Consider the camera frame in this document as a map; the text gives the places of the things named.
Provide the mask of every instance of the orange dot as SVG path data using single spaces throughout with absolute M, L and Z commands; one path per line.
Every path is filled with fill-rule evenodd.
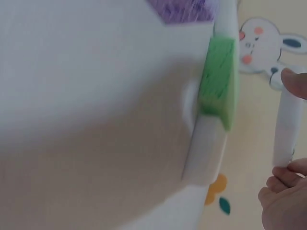
M 214 194 L 213 193 L 208 193 L 207 194 L 207 198 L 206 198 L 206 201 L 205 201 L 205 205 L 210 205 L 214 202 Z
M 251 55 L 245 55 L 242 57 L 242 62 L 246 65 L 249 65 L 253 61 L 253 57 Z
M 245 38 L 245 33 L 243 31 L 240 31 L 239 38 L 240 38 L 240 41 Z
M 227 186 L 226 176 L 223 174 L 219 174 L 217 180 L 212 185 L 210 185 L 209 192 L 211 191 L 213 193 L 221 193 L 226 189 L 226 186 Z
M 263 28 L 262 27 L 260 27 L 260 26 L 257 26 L 256 28 L 255 28 L 255 34 L 257 34 L 257 35 L 260 35 L 260 34 L 262 34 L 263 33 Z

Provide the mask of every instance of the purple patch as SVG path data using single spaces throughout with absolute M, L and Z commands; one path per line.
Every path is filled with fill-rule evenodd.
M 212 22 L 218 0 L 148 0 L 166 24 Z

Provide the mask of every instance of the beige wall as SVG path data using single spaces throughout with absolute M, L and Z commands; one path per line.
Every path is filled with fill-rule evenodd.
M 266 18 L 281 33 L 297 33 L 307 37 L 307 1 L 242 0 L 239 26 L 250 17 Z M 283 52 L 281 61 L 307 67 L 307 55 Z M 228 178 L 226 190 L 220 194 L 231 204 L 229 216 L 219 209 L 218 199 L 205 207 L 201 230 L 259 230 L 261 207 L 259 189 L 271 174 L 272 149 L 280 92 L 269 87 L 262 75 L 241 75 L 240 99 L 236 125 L 230 135 L 221 173 Z M 295 158 L 307 156 L 307 111 L 305 111 Z

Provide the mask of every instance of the cartoon rabbit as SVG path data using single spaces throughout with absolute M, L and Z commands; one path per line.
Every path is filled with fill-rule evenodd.
M 264 72 L 273 89 L 283 86 L 281 71 L 290 65 L 279 61 L 282 50 L 307 54 L 307 39 L 297 34 L 280 34 L 277 27 L 263 18 L 247 20 L 240 30 L 240 71 Z

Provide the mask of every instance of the hand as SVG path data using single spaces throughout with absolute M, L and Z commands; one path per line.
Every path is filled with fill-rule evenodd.
M 307 158 L 274 168 L 267 187 L 259 192 L 265 230 L 307 229 Z

